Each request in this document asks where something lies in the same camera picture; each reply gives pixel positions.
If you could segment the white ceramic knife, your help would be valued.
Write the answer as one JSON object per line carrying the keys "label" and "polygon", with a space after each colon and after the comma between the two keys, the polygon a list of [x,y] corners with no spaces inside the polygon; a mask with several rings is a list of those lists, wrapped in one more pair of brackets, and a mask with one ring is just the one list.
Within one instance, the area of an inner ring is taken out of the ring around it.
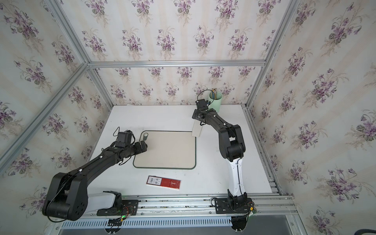
{"label": "white ceramic knife", "polygon": [[201,131],[202,131],[201,122],[198,120],[195,120],[193,124],[193,129],[192,129],[192,136],[196,138],[200,137]]}

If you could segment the beige green-rimmed cutting board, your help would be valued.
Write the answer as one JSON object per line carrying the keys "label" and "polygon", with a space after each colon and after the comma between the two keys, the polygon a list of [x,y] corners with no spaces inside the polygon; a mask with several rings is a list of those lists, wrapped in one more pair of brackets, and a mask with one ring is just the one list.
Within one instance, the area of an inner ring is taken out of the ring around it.
{"label": "beige green-rimmed cutting board", "polygon": [[147,151],[137,155],[133,166],[146,169],[182,169],[196,167],[196,137],[189,131],[145,130],[140,140]]}

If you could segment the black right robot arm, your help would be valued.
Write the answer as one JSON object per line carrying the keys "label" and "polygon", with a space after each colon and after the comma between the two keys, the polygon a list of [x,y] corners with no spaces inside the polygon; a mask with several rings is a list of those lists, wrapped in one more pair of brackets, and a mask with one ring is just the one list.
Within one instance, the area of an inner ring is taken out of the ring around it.
{"label": "black right robot arm", "polygon": [[206,100],[199,99],[195,103],[196,109],[192,118],[198,121],[200,126],[209,125],[218,133],[219,152],[228,161],[230,171],[228,201],[233,207],[239,206],[247,199],[242,176],[246,146],[241,127],[225,121],[215,109],[209,108]]}

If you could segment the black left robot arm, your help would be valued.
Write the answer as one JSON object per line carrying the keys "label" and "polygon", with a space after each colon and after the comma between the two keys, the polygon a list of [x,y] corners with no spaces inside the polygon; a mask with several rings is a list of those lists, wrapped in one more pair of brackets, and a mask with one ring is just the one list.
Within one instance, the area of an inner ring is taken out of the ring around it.
{"label": "black left robot arm", "polygon": [[96,158],[68,173],[53,176],[46,195],[42,214],[48,218],[76,221],[88,207],[88,186],[108,168],[118,164],[124,158],[147,151],[145,141],[126,146],[113,142]]}

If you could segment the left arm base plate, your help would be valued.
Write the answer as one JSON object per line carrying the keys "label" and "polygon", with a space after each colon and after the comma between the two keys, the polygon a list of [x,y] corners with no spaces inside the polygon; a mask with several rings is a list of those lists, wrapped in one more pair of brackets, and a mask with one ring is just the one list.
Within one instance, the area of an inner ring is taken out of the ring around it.
{"label": "left arm base plate", "polygon": [[138,200],[122,200],[121,203],[115,202],[111,208],[98,210],[97,216],[136,215],[138,205]]}

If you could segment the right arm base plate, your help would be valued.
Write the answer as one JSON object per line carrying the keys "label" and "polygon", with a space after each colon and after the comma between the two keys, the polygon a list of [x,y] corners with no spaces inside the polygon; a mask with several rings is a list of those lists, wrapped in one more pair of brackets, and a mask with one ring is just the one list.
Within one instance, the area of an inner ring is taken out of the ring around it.
{"label": "right arm base plate", "polygon": [[240,202],[232,201],[230,198],[211,199],[211,206],[214,207],[216,214],[246,214],[254,210],[254,202],[251,198],[243,199]]}

